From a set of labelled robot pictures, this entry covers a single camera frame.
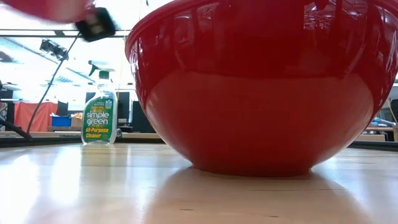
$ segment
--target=desk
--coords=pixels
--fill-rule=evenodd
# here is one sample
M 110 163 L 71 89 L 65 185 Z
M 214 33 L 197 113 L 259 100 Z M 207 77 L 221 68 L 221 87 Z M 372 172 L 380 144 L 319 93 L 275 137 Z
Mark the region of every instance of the desk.
M 384 131 L 386 133 L 390 133 L 390 136 L 394 138 L 394 141 L 398 142 L 398 126 L 395 126 L 393 128 L 368 127 L 365 129 L 365 131 Z
M 398 153 L 345 149 L 306 176 L 228 177 L 168 146 L 0 151 L 0 223 L 393 224 Z

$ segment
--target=spray bottle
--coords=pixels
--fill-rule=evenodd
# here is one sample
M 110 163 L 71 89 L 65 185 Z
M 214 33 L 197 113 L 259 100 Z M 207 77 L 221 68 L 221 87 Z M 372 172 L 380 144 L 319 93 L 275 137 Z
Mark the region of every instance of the spray bottle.
M 108 71 L 99 72 L 95 96 L 83 111 L 81 140 L 84 144 L 112 144 L 118 128 L 118 99 Z

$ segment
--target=black object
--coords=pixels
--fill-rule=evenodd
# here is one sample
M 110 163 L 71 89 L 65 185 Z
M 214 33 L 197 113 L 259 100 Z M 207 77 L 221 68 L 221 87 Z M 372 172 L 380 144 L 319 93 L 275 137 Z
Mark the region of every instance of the black object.
M 15 103 L 13 102 L 8 102 L 7 103 L 7 122 L 14 124 L 14 112 L 15 112 Z M 14 127 L 8 127 L 6 126 L 6 131 L 12 131 Z
M 348 147 L 355 149 L 398 152 L 398 142 L 354 141 Z
M 0 90 L 0 100 L 1 99 L 11 99 L 13 91 L 12 90 Z
M 118 93 L 118 119 L 130 120 L 130 93 Z
M 396 119 L 398 119 L 398 100 L 391 101 L 391 110 Z
M 56 36 L 65 37 L 65 33 L 62 30 L 55 30 L 54 33 Z
M 393 142 L 394 140 L 394 132 L 393 131 L 386 131 L 385 140 L 389 142 Z
M 58 101 L 57 115 L 58 116 L 68 116 L 68 106 L 69 103 L 64 103 Z
M 52 40 L 42 40 L 42 44 L 40 45 L 40 50 L 44 52 L 48 52 L 51 55 L 55 56 L 58 60 L 69 60 L 68 50 L 64 47 L 61 47 L 59 44 L 55 43 Z
M 0 119 L 0 124 L 4 125 L 6 128 L 11 129 L 11 131 L 15 131 L 17 134 L 19 134 L 20 136 L 24 137 L 27 140 L 31 140 L 32 139 L 32 136 L 30 134 L 26 133 L 21 128 L 18 128 L 17 126 L 11 124 L 8 121 Z
M 76 22 L 75 26 L 87 42 L 111 37 L 116 34 L 114 22 L 108 10 L 103 7 L 95 8 L 92 14 L 86 16 L 85 20 Z
M 138 101 L 132 102 L 132 131 L 135 133 L 156 133 Z

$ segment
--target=red object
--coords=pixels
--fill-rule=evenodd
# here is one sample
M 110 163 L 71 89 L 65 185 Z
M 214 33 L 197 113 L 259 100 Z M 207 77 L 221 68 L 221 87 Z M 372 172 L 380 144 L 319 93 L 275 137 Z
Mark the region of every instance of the red object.
M 54 22 L 72 23 L 84 19 L 92 0 L 2 0 L 13 8 Z
M 398 72 L 395 6 L 179 0 L 133 28 L 126 55 L 149 121 L 196 168 L 303 174 L 385 102 Z
M 30 118 L 35 111 L 37 103 L 17 103 L 15 104 L 14 124 L 21 127 L 22 130 L 27 131 Z M 52 113 L 56 113 L 58 105 L 56 103 L 46 102 L 42 103 L 36 112 L 30 132 L 47 132 L 47 127 L 51 126 Z

